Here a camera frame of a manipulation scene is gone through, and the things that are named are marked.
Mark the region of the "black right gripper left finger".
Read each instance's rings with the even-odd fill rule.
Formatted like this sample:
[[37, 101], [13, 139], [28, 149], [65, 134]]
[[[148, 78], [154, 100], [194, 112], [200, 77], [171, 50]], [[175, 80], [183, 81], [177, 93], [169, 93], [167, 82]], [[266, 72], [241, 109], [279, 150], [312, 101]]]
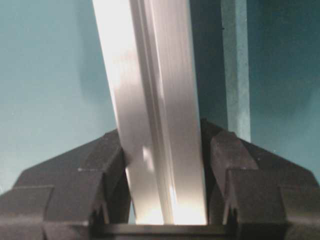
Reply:
[[3, 240], [89, 240], [92, 228], [129, 220], [118, 132], [25, 169], [0, 196]]

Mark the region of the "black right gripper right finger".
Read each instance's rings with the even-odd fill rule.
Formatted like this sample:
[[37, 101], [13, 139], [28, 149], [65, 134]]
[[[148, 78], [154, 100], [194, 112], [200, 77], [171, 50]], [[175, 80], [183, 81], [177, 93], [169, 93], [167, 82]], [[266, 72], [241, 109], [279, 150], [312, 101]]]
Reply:
[[238, 240], [319, 239], [320, 185], [310, 170], [206, 119], [200, 128], [209, 224]]

